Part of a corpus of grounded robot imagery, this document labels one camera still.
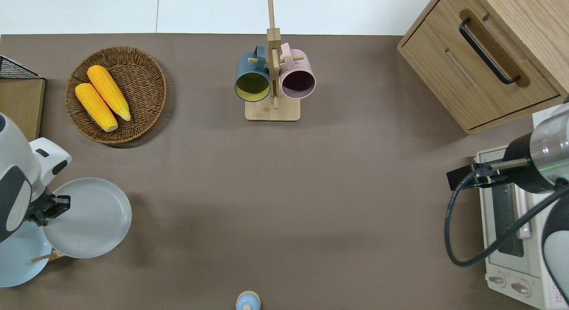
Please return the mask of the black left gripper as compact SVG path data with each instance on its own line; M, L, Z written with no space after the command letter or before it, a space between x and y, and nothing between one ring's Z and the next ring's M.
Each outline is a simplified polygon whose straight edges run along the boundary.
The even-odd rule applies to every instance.
M26 221L32 221L38 227L48 225L48 220L59 217L71 206L69 195L43 195L30 203L26 211Z

